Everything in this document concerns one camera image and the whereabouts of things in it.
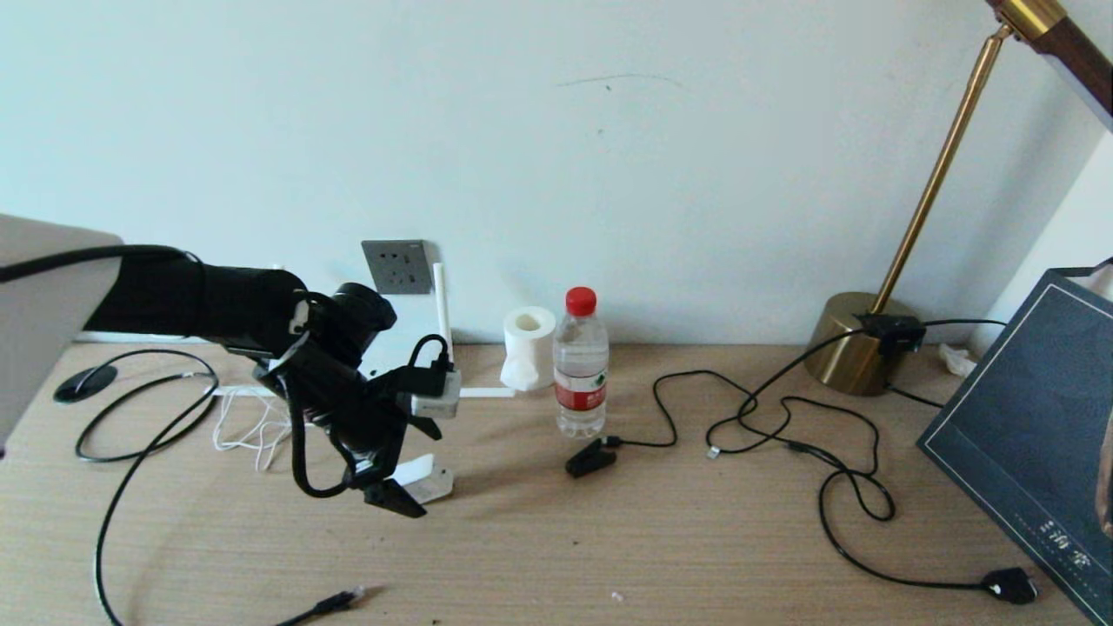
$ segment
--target gold lamp base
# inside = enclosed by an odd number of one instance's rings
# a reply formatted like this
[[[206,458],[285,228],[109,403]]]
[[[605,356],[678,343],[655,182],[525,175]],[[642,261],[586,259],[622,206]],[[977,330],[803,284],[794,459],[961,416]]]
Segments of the gold lamp base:
[[[855,315],[869,312],[875,294],[861,292],[839,293],[831,296],[816,324],[809,346],[847,331],[861,327]],[[912,309],[889,300],[881,313],[915,315]],[[893,375],[904,354],[883,358],[877,349],[880,340],[866,334],[850,335],[809,356],[804,365],[819,382],[851,395],[880,395],[885,382]]]

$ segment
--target plastic water bottle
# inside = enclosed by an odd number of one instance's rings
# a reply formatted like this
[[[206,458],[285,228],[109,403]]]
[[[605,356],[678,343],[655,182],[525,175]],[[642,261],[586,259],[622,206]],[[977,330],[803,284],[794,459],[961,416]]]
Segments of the plastic water bottle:
[[[607,421],[607,329],[595,316],[595,292],[573,287],[564,296],[568,313],[553,336],[553,379],[565,437],[590,439]]]

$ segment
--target toilet paper roll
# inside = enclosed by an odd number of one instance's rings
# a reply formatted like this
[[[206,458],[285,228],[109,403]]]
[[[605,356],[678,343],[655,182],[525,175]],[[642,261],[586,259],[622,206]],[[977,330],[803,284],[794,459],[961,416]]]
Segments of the toilet paper roll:
[[[553,383],[553,331],[556,319],[541,306],[523,306],[502,322],[506,361],[502,384],[519,391],[543,389]]]

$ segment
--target bottle label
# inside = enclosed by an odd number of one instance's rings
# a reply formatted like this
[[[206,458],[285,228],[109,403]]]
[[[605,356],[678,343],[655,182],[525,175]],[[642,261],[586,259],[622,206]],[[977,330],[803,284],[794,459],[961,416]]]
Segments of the bottle label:
[[[607,369],[590,376],[570,376],[553,372],[556,401],[573,411],[590,411],[607,400]]]

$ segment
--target gold lamp arm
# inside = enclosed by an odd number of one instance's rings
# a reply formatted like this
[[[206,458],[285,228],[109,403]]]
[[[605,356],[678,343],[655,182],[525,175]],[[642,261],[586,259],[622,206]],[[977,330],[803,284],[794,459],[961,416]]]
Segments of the gold lamp arm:
[[[900,245],[897,247],[897,254],[893,257],[889,272],[885,275],[885,282],[881,283],[881,288],[877,293],[874,304],[869,307],[871,314],[880,314],[885,310],[885,305],[888,304],[889,296],[893,295],[893,287],[896,286],[897,278],[900,277],[900,271],[904,270],[905,262],[908,261],[908,255],[912,254],[912,246],[916,243],[916,237],[919,236],[919,232],[924,227],[927,213],[932,209],[935,197],[939,195],[943,179],[947,176],[947,170],[951,168],[951,162],[955,158],[955,153],[958,151],[958,144],[963,140],[966,126],[974,115],[974,108],[977,107],[982,89],[985,88],[985,84],[989,80],[989,72],[993,71],[993,65],[997,60],[1001,45],[1012,33],[1013,27],[1003,23],[997,29],[997,32],[991,35],[982,46],[982,52],[977,56],[977,61],[974,63],[973,71],[971,71],[971,78],[966,82],[966,92],[963,94],[958,111],[955,114],[954,121],[951,123],[951,131],[947,133],[947,138],[943,141],[943,149],[939,151],[939,157],[935,160],[935,168],[932,169],[932,175],[927,179],[924,193],[919,197],[916,213],[913,214],[908,229],[905,231],[904,239],[900,241]]]

